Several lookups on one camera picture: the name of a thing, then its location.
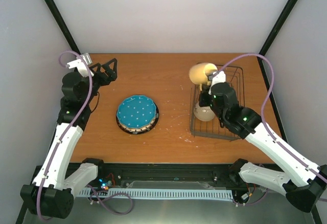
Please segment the cream ceramic bowl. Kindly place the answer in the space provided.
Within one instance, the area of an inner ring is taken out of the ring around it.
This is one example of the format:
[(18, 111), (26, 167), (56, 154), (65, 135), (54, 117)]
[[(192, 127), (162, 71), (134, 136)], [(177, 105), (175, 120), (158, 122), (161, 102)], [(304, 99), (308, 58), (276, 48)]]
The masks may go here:
[(198, 120), (203, 122), (209, 122), (216, 117), (215, 113), (211, 110), (209, 106), (201, 107), (199, 105), (199, 102), (195, 104), (193, 113)]

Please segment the yellow ceramic mug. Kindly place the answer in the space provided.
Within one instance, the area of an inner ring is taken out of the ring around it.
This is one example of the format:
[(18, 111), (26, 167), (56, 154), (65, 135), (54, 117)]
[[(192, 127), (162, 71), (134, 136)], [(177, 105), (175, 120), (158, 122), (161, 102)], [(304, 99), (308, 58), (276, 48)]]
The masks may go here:
[(200, 91), (202, 91), (203, 85), (208, 86), (211, 84), (208, 77), (217, 71), (217, 67), (212, 63), (198, 63), (190, 68), (189, 79), (193, 84), (198, 85)]

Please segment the teal polka dot plate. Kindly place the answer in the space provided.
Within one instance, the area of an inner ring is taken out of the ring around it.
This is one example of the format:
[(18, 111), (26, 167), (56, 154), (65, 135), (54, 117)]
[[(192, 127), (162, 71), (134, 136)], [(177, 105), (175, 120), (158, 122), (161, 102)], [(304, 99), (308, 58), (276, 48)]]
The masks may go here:
[(121, 125), (130, 129), (141, 129), (156, 117), (157, 106), (144, 95), (133, 95), (121, 102), (116, 117)]

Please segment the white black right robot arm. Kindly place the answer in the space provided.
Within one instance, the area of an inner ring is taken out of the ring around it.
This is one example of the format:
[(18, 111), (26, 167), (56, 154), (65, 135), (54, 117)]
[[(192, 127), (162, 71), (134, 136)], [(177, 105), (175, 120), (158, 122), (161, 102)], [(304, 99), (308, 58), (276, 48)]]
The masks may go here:
[(241, 106), (236, 91), (227, 82), (201, 84), (199, 89), (200, 106), (209, 107), (222, 128), (257, 147), (281, 169), (275, 171), (239, 159), (231, 167), (231, 178), (278, 192), (295, 208), (311, 212), (326, 190), (326, 165), (319, 166), (301, 155), (258, 113)]

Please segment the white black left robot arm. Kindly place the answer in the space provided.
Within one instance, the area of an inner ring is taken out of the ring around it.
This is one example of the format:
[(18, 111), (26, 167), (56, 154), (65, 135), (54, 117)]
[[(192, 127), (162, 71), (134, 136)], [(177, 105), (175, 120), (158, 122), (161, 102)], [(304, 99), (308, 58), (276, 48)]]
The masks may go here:
[(115, 81), (118, 61), (87, 68), (76, 59), (68, 63), (74, 71), (62, 78), (63, 97), (52, 144), (39, 172), (29, 185), (23, 185), (20, 196), (31, 214), (41, 219), (65, 219), (74, 200), (87, 184), (101, 184), (106, 180), (100, 159), (85, 159), (79, 168), (67, 176), (67, 169), (77, 142), (85, 131), (92, 113), (91, 100), (99, 88)]

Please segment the black striped plate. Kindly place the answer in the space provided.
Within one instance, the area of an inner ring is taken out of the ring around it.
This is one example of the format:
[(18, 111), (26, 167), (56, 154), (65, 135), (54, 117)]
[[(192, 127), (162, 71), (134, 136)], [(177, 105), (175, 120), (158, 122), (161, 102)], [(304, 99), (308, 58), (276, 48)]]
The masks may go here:
[(128, 128), (125, 125), (121, 124), (119, 122), (118, 117), (115, 118), (116, 123), (118, 125), (118, 127), (125, 133), (128, 133), (130, 135), (141, 135), (144, 133), (149, 132), (150, 130), (154, 129), (155, 125), (157, 124), (158, 120), (159, 120), (159, 109), (158, 107), (156, 108), (156, 114), (154, 119), (150, 122), (150, 124), (148, 124), (147, 126), (144, 126), (142, 128)]

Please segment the metal floor plate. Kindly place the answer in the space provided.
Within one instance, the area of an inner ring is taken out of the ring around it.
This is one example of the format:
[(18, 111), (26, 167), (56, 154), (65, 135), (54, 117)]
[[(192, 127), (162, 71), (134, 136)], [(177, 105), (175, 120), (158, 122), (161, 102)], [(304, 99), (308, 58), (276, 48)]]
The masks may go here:
[(141, 200), (114, 198), (103, 204), (76, 198), (66, 219), (50, 223), (315, 223), (277, 194), (256, 190), (255, 205), (214, 200)]

